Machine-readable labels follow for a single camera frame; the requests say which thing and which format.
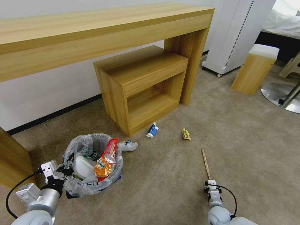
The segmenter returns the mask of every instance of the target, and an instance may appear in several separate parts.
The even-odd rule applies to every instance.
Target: white stool cushion
[[[279,48],[267,46],[267,45],[255,44],[249,51],[249,54],[277,59],[278,52],[279,52]]]

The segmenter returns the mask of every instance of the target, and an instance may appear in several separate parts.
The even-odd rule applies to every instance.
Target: bed
[[[283,62],[288,62],[300,51],[300,12],[287,6],[286,2],[276,1],[255,41],[256,44],[278,47],[277,59]]]

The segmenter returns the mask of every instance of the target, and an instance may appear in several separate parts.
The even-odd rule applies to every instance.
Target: black baseboard
[[[36,125],[39,125],[39,124],[41,124],[41,123],[43,123],[43,122],[46,122],[47,120],[53,119],[53,118],[55,118],[55,117],[58,117],[58,116],[60,116],[60,115],[62,115],[62,114],[64,114],[64,113],[67,113],[67,112],[69,112],[69,111],[72,111],[72,110],[74,110],[74,109],[77,109],[77,108],[79,108],[79,107],[82,107],[82,106],[84,106],[84,105],[86,105],[86,104],[88,104],[88,103],[91,103],[91,102],[93,102],[93,101],[95,101],[95,100],[98,100],[98,99],[100,99],[100,98],[102,98],[102,94],[98,94],[98,95],[96,95],[96,96],[90,97],[90,98],[85,99],[85,100],[83,100],[83,101],[81,101],[81,102],[78,102],[78,103],[76,103],[76,104],[74,104],[74,105],[68,106],[68,107],[63,108],[63,109],[61,109],[61,110],[58,110],[58,111],[56,111],[56,112],[53,112],[53,113],[51,113],[51,114],[49,114],[49,115],[43,116],[43,117],[38,118],[38,119],[36,119],[36,120],[33,120],[33,121],[31,121],[31,122],[28,122],[28,123],[26,123],[26,124],[24,124],[24,125],[21,125],[21,126],[19,126],[19,127],[13,128],[13,129],[7,131],[7,133],[8,133],[9,135],[13,135],[13,134],[19,133],[19,132],[21,132],[21,131],[23,131],[23,130],[29,129],[29,128],[34,127],[34,126],[36,126]]]

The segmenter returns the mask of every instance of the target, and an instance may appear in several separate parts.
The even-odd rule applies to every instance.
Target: wooden stick
[[[112,144],[112,148],[110,149],[110,152],[109,152],[109,154],[110,155],[112,155],[113,154],[113,149],[115,148],[115,143],[113,142],[113,144]]]
[[[206,168],[206,172],[207,172],[208,178],[211,180],[210,174],[209,174],[209,169],[208,169],[208,164],[207,164],[206,157],[205,157],[204,149],[202,149],[202,155],[203,155],[203,159],[204,159],[205,168]]]

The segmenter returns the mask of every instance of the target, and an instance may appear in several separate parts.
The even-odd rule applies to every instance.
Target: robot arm
[[[57,170],[55,161],[42,164],[41,169],[47,184],[41,189],[34,183],[19,188],[16,195],[27,204],[28,212],[18,217],[12,225],[53,225],[65,177],[61,180],[53,174]]]
[[[208,212],[209,225],[257,225],[244,217],[236,217],[235,214],[237,209],[235,209],[234,214],[231,214],[224,208],[221,199],[222,190],[217,186],[215,180],[208,180],[205,182],[204,192],[208,196],[208,206],[210,208]]]

